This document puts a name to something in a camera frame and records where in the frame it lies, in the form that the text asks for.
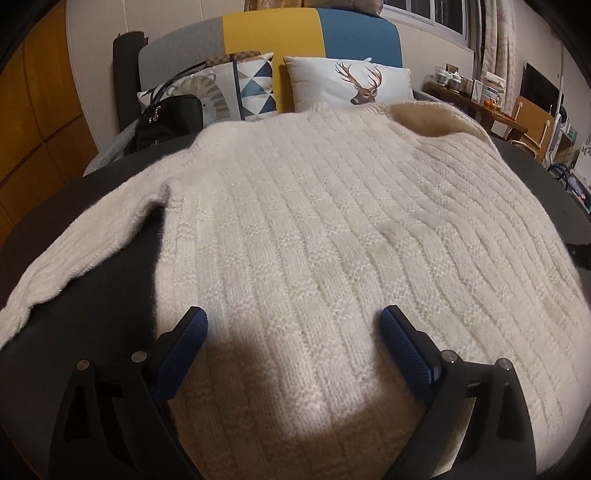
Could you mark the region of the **cream knitted sweater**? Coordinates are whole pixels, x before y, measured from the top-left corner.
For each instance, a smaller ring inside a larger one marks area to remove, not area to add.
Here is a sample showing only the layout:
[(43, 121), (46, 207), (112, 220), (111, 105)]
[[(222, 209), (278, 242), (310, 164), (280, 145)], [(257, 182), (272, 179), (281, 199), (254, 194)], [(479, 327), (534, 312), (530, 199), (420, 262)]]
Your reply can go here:
[(206, 128), (76, 218), (24, 271), (1, 312), (3, 372), (32, 421), (48, 406), (19, 354), (31, 313), (126, 247), (151, 211), (152, 294), (112, 313), (43, 322), (56, 363), (76, 327), (113, 342), (139, 308), (150, 336), (192, 306), (209, 332), (171, 403), (209, 479), (377, 479), (424, 413), (379, 337), (398, 306), (468, 361), (510, 359), (539, 472), (568, 453), (590, 404), (590, 298), (556, 227), (485, 131), (405, 102)]

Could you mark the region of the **wooden chair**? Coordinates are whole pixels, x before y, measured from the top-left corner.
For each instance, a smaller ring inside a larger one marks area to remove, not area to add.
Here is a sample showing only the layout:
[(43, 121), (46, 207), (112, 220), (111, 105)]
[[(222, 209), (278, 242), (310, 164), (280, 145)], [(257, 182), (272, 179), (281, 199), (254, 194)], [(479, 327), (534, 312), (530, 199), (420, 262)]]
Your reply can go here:
[(512, 118), (527, 131), (522, 133), (516, 128), (508, 128), (505, 139), (530, 154), (538, 163), (542, 163), (551, 139), (554, 117), (530, 100), (519, 96), (515, 101)]

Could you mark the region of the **black television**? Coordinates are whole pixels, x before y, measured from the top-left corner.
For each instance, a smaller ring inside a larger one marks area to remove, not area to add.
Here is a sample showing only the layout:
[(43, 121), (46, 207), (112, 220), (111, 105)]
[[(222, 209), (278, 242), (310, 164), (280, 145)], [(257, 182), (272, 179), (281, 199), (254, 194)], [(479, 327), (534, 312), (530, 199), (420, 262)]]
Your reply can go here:
[(556, 115), (560, 90), (530, 63), (524, 67), (520, 95), (545, 112)]

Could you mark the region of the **patterned beige curtain right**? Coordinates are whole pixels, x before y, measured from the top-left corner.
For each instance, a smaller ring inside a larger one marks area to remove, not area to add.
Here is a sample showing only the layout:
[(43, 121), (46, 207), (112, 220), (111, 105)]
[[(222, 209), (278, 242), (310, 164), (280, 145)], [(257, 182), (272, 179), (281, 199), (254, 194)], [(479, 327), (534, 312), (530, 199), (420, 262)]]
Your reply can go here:
[(481, 78), (487, 73), (505, 80), (503, 111), (511, 113), (517, 79), (517, 34), (514, 3), (509, 0), (481, 2)]

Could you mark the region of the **wooden wardrobe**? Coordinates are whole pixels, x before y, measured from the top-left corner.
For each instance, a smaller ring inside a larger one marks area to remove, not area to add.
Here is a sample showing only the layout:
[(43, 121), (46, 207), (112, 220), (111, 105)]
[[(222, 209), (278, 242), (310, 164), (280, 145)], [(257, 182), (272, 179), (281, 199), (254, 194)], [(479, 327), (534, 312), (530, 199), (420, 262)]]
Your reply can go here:
[(1, 240), (81, 178), (96, 154), (70, 65), (66, 3), (58, 1), (1, 70)]

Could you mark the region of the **white deer print pillow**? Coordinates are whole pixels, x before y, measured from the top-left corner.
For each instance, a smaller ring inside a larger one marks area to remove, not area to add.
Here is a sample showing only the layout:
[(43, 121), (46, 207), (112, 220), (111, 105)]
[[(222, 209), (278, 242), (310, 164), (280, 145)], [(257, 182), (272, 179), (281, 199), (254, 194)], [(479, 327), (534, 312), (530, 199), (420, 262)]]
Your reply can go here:
[(361, 60), (284, 57), (294, 111), (318, 102), (339, 109), (415, 99), (411, 71)]

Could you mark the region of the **black handbag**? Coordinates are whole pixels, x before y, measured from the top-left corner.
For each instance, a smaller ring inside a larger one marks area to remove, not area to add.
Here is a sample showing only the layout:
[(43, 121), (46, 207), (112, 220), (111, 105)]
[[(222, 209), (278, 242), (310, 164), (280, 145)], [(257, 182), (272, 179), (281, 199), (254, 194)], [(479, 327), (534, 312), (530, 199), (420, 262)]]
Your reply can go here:
[(204, 113), (197, 96), (171, 96), (145, 110), (124, 153), (130, 155), (179, 137), (197, 134), (203, 128)]

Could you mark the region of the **geometric triangle print pillow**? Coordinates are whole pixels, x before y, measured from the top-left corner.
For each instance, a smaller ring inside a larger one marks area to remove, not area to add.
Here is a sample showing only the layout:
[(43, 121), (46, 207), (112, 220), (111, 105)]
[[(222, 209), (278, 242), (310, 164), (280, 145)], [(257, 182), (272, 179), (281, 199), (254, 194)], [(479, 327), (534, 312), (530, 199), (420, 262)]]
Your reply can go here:
[(168, 97), (193, 95), (201, 102), (204, 125), (259, 121), (277, 113), (273, 52), (231, 56), (223, 63), (195, 65), (152, 89), (139, 92), (144, 108)]

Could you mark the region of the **window with white frame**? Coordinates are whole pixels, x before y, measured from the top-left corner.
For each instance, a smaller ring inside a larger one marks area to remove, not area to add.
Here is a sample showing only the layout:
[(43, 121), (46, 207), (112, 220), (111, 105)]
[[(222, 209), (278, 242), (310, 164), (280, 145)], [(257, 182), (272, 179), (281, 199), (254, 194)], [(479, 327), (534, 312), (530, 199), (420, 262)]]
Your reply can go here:
[(467, 46), (468, 13), (465, 0), (392, 0), (384, 1), (381, 16)]

